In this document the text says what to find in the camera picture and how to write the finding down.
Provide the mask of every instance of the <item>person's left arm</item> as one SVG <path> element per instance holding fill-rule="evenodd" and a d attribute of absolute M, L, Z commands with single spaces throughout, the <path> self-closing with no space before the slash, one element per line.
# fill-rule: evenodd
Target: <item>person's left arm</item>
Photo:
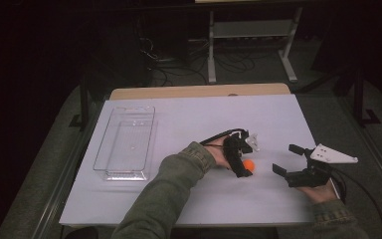
<path fill-rule="evenodd" d="M 221 150 L 192 142 L 163 159 L 156 177 L 144 187 L 112 238 L 169 238 L 190 189 L 216 165 L 217 151 Z"/>

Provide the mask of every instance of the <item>white tabletop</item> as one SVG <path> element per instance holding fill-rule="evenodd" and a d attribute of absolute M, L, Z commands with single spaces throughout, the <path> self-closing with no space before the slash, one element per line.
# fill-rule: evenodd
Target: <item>white tabletop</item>
<path fill-rule="evenodd" d="M 244 154 L 256 164 L 254 175 L 237 178 L 213 168 L 192 189 L 179 226 L 288 225 L 312 221 L 305 196 L 272 172 L 272 164 L 297 171 L 306 161 L 287 150 L 291 143 L 315 143 L 294 95 L 121 100 L 105 102 L 60 223 L 117 225 L 148 181 L 104 181 L 93 167 L 110 113 L 115 107 L 155 108 L 156 132 L 150 180 L 161 160 L 191 141 L 232 128 L 258 134 L 261 151 Z"/>

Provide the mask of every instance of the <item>person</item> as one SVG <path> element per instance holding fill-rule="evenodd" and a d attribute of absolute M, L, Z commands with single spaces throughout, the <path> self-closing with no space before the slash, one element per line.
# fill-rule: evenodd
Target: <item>person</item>
<path fill-rule="evenodd" d="M 170 238 L 191 188 L 212 167 L 230 168 L 222 151 L 223 140 L 224 137 L 218 138 L 206 146 L 194 141 L 179 153 L 165 157 L 157 175 L 144 187 L 111 238 Z M 368 238 L 357 225 L 356 218 L 337 198 L 330 181 L 324 186 L 298 190 L 313 202 L 315 238 Z"/>

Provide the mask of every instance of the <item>orange ball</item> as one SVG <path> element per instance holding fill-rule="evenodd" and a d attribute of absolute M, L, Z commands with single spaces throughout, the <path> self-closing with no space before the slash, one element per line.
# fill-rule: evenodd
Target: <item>orange ball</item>
<path fill-rule="evenodd" d="M 249 170 L 250 172 L 253 172 L 254 171 L 254 168 L 256 168 L 256 165 L 254 164 L 254 162 L 250 159 L 245 159 L 243 161 L 243 164 L 244 164 L 244 167 Z"/>

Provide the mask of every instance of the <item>transparent box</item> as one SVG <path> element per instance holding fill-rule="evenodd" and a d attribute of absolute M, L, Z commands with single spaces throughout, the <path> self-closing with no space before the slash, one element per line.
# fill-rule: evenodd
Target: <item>transparent box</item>
<path fill-rule="evenodd" d="M 102 179 L 148 179 L 153 121 L 154 107 L 112 110 L 94 165 L 94 170 Z"/>

